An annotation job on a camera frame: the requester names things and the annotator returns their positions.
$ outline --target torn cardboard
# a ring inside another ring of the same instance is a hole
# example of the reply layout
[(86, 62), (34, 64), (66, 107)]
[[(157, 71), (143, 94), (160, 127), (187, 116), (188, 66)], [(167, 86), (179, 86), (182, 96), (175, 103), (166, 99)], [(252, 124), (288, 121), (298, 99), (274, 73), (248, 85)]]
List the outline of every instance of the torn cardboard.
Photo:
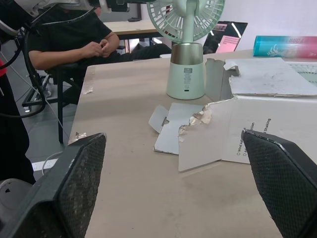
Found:
[(209, 123), (196, 114), (182, 127), (179, 171), (217, 160), (249, 163), (240, 138), (244, 128), (293, 141), (317, 163), (317, 88), (280, 58), (226, 64), (228, 71), (224, 62), (206, 63), (206, 94), (221, 101), (204, 107), (202, 114), (211, 115)]
[[(203, 106), (172, 103), (169, 111), (157, 106), (149, 124), (159, 135), (154, 145), (155, 151), (178, 155), (178, 131), (181, 126), (188, 125), (190, 117), (199, 112)], [(168, 124), (163, 125), (165, 118)]]

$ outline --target laptop screen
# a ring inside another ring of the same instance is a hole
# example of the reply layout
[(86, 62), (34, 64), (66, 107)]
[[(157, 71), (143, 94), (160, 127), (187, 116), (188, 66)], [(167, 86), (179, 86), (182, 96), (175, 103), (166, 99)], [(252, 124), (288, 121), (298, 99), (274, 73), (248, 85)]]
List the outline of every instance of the laptop screen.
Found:
[(204, 44), (204, 54), (235, 51), (247, 25), (242, 22), (219, 21), (208, 33)]

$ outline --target fan guard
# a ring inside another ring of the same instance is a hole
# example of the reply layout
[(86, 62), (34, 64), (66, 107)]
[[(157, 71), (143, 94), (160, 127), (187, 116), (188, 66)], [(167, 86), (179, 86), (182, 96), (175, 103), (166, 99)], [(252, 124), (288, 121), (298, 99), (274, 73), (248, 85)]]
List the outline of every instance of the fan guard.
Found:
[[(194, 41), (207, 35), (218, 23), (225, 0), (208, 0), (205, 8), (194, 19)], [(173, 8), (173, 0), (148, 2), (148, 12), (153, 25), (165, 37), (181, 43), (183, 35), (183, 17)]]
[(303, 78), (317, 87), (317, 64), (290, 64)]

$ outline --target black pants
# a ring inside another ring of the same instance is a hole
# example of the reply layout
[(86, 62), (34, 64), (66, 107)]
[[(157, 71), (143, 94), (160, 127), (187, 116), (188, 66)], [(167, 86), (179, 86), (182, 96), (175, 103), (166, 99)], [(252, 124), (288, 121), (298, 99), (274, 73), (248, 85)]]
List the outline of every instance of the black pants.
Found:
[[(6, 75), (0, 77), (0, 112), (19, 116), (19, 110)], [(25, 153), (29, 148), (29, 136), (22, 119), (0, 117), (0, 181), (20, 179), (34, 184), (33, 168)]]
[(76, 81), (82, 81), (85, 77), (86, 69), (88, 66), (105, 63), (120, 63), (129, 62), (134, 60), (149, 60), (159, 58), (160, 55), (170, 54), (171, 49), (165, 44), (157, 44), (148, 47), (144, 47), (140, 50), (136, 50), (133, 53), (126, 53), (123, 55), (117, 54), (115, 57), (103, 58), (93, 57), (80, 63), (80, 70), (74, 72)]

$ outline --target man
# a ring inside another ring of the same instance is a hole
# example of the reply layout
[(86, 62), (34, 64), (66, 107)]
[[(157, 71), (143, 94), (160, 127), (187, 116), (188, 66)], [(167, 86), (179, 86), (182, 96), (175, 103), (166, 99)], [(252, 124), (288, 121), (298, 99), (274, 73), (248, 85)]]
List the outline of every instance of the man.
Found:
[[(56, 7), (43, 17), (41, 24), (71, 20), (84, 13)], [(159, 44), (120, 55), (116, 52), (118, 36), (94, 12), (68, 24), (39, 24), (38, 32), (40, 36), (32, 34), (28, 40), (29, 57), (34, 68), (48, 70), (60, 64), (77, 62), (80, 70), (75, 72), (75, 78), (83, 78), (90, 65), (153, 59), (171, 52), (168, 46)]]
[[(14, 101), (6, 69), (0, 69), (0, 113), (19, 116)], [(22, 119), (10, 119), (0, 116), (0, 181), (20, 179), (30, 184), (35, 183), (31, 162), (25, 153), (29, 148), (29, 137)]]

